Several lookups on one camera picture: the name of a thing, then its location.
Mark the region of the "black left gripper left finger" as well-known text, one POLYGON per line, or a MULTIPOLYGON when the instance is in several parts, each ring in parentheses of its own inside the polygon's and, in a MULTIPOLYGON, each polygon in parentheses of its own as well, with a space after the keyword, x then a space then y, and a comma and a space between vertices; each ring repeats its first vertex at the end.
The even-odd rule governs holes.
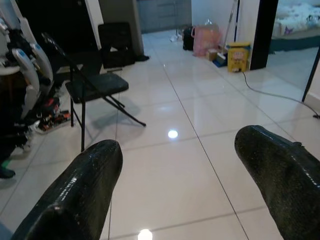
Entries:
POLYGON ((42 194, 13 240, 98 240, 123 167, 116 140, 88 147, 42 194))

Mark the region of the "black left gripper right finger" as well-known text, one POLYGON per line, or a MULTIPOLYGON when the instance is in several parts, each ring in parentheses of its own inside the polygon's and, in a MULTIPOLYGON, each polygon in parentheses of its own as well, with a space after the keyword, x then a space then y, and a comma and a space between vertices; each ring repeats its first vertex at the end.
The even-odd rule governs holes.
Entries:
POLYGON ((237 156, 285 240, 320 238, 320 161, 302 145, 260 125, 235 135, 237 156))

